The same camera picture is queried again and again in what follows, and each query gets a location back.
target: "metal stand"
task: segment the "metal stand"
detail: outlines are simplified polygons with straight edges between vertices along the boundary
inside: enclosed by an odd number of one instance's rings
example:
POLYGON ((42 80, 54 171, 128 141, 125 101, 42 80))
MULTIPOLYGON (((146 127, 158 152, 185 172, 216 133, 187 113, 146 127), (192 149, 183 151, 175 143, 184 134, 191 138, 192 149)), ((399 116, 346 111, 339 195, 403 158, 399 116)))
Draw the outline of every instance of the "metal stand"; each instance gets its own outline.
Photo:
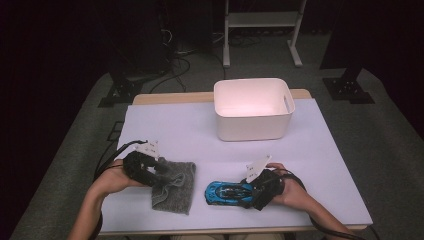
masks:
POLYGON ((229 28, 235 27, 294 27, 293 37, 287 41, 296 67, 303 66, 296 49, 297 36, 303 19, 306 0, 302 0, 297 12, 230 13, 229 0, 225 1, 225 27, 223 65, 230 67, 229 28))

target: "white plastic bin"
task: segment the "white plastic bin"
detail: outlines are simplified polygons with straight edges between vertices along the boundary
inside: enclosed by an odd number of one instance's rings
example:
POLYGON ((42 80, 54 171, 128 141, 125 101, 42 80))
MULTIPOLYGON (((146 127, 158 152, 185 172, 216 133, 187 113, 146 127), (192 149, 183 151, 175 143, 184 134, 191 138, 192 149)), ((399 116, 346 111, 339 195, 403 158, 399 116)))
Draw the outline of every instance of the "white plastic bin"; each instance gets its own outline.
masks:
POLYGON ((214 102, 218 137, 223 141, 281 138, 295 110, 290 90, 279 78, 219 81, 214 102))

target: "human hand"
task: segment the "human hand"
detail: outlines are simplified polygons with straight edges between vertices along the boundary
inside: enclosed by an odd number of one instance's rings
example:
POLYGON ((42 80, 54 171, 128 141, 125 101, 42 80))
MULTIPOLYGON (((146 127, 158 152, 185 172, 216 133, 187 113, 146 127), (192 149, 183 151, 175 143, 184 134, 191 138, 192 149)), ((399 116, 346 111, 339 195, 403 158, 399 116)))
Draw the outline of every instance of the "human hand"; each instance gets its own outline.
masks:
MULTIPOLYGON (((275 168, 278 175, 287 173, 286 168, 281 163, 269 163, 267 168, 275 168)), ((282 194, 277 195, 272 200, 274 203, 286 205, 299 210, 307 210, 314 199, 300 186, 294 179, 283 179, 285 187, 282 194)))
POLYGON ((115 160, 106 170, 94 181, 89 191, 106 197, 115 192, 120 192, 127 187, 146 187, 135 180, 130 179, 123 169, 123 160, 115 160))

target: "gray towel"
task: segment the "gray towel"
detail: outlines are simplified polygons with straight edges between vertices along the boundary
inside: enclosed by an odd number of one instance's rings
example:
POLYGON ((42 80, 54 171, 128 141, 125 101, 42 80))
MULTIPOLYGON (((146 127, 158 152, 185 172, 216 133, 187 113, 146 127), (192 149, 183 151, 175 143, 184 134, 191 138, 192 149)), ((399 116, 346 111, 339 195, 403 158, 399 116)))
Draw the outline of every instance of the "gray towel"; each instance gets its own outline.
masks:
POLYGON ((192 162, 171 162, 162 157, 158 161, 166 165, 168 170, 158 171, 156 175, 172 181, 166 185, 157 184, 152 187, 152 208, 188 215, 193 197, 196 165, 192 162))

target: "blue toy car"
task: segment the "blue toy car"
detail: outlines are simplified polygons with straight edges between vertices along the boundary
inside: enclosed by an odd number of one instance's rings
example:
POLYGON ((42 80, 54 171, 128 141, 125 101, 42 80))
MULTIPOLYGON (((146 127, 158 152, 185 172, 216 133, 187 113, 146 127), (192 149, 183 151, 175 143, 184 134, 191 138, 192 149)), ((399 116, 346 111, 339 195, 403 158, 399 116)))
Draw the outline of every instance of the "blue toy car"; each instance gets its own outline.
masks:
POLYGON ((211 182, 205 190, 209 205, 248 207, 253 199, 253 187, 248 183, 211 182))

